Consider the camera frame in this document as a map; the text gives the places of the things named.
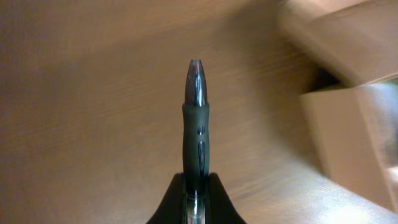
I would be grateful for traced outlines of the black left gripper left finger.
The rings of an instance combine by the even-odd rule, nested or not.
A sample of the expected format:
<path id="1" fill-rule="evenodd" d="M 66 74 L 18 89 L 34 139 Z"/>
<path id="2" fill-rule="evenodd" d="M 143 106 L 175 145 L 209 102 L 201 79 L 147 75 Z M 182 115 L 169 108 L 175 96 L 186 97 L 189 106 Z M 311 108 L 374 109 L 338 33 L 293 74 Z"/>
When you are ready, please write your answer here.
<path id="1" fill-rule="evenodd" d="M 182 173 L 177 173 L 173 176 L 157 210 L 147 224 L 181 224 L 185 196 L 184 176 Z"/>

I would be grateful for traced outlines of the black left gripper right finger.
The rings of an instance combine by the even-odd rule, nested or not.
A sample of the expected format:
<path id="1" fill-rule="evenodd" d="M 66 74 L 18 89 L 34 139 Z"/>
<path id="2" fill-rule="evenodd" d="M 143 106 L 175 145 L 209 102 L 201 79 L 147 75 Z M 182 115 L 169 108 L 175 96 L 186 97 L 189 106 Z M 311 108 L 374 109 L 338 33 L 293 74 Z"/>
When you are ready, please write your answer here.
<path id="1" fill-rule="evenodd" d="M 211 173 L 207 181 L 208 205 L 207 216 L 212 224 L 246 224 L 236 211 L 217 173 Z"/>

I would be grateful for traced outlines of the black clear gel pen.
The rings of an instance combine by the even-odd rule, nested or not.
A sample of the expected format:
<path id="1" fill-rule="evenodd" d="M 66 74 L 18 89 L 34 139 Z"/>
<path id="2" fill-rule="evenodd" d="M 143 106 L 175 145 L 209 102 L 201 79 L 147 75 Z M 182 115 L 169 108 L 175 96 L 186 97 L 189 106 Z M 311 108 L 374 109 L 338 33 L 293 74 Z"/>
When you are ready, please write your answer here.
<path id="1" fill-rule="evenodd" d="M 208 176 L 210 106 L 201 60 L 191 60 L 185 84 L 183 113 L 183 174 L 187 196 L 186 222 L 210 222 Z"/>

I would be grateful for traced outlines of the brown cardboard box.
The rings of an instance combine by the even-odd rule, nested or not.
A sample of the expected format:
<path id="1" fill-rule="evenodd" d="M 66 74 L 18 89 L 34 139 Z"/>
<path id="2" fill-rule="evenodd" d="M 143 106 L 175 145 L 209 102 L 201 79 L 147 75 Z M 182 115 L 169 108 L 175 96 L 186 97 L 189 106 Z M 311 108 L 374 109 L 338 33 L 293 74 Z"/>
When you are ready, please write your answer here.
<path id="1" fill-rule="evenodd" d="M 286 37 L 337 83 L 301 96 L 326 176 L 397 210 L 397 2 L 290 0 Z"/>

